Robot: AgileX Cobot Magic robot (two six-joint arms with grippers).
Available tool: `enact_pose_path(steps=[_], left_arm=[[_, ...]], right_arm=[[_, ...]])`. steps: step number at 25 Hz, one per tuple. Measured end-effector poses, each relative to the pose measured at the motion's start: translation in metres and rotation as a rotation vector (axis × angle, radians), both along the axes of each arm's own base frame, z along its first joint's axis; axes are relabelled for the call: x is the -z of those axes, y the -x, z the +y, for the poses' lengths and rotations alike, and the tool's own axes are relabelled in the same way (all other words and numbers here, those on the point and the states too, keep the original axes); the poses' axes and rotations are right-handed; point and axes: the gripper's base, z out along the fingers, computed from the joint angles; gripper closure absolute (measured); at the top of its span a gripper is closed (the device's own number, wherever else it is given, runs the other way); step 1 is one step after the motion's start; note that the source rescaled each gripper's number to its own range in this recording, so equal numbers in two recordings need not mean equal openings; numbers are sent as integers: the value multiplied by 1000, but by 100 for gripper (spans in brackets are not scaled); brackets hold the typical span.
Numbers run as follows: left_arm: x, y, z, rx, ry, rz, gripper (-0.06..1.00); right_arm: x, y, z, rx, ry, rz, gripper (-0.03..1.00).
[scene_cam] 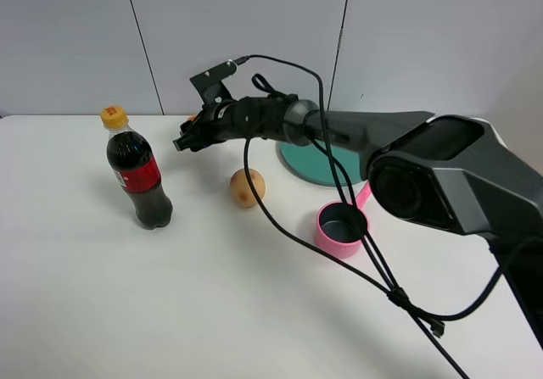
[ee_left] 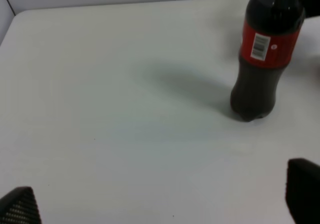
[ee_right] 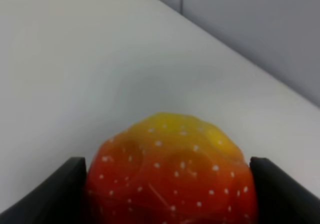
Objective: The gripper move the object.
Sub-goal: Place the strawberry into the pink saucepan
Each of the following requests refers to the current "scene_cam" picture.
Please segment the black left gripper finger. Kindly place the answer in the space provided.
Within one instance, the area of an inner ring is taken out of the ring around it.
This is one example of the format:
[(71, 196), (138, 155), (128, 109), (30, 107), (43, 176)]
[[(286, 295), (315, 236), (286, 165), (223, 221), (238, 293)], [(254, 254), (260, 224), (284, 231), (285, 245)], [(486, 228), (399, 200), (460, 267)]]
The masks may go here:
[(190, 150), (192, 152), (199, 151), (199, 138), (196, 136), (179, 137), (173, 141), (177, 151)]

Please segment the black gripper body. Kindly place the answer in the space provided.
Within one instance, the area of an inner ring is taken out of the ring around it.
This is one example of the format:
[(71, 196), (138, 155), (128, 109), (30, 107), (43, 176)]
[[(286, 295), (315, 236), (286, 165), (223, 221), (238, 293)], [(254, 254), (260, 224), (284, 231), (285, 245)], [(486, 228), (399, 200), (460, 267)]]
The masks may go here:
[(196, 136), (199, 148), (233, 139), (263, 138), (285, 142), (284, 118), (298, 101), (294, 94), (244, 97), (202, 109), (193, 122), (181, 124), (181, 137)]

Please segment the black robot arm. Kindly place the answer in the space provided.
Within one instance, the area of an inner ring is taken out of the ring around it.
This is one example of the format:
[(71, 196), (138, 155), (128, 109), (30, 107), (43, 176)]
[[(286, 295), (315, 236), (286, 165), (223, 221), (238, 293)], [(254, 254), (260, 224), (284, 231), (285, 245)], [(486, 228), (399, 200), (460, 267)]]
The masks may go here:
[(321, 112), (295, 95), (213, 103), (183, 123), (178, 150), (262, 137), (356, 152), (361, 178), (394, 217), (461, 236), (491, 253), (536, 337), (542, 335), (542, 177), (493, 127), (457, 115)]

